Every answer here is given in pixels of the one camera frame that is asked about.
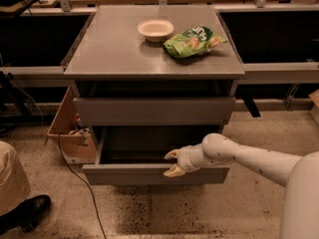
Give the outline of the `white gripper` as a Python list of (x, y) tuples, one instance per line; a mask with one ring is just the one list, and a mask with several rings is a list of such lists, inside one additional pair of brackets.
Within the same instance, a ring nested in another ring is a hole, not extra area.
[(177, 159), (177, 164), (163, 173), (166, 177), (183, 176), (186, 172), (195, 172), (203, 167), (203, 152), (200, 144), (184, 146), (180, 150), (171, 150), (164, 158), (166, 160)]

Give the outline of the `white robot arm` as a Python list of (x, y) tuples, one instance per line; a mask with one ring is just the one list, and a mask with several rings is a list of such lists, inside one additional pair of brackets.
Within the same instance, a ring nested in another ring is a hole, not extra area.
[(319, 152), (298, 156), (243, 145), (219, 133), (206, 135), (197, 145), (165, 155), (176, 163), (167, 177), (183, 176), (209, 164), (233, 160), (283, 186), (285, 198), (279, 239), (319, 239)]

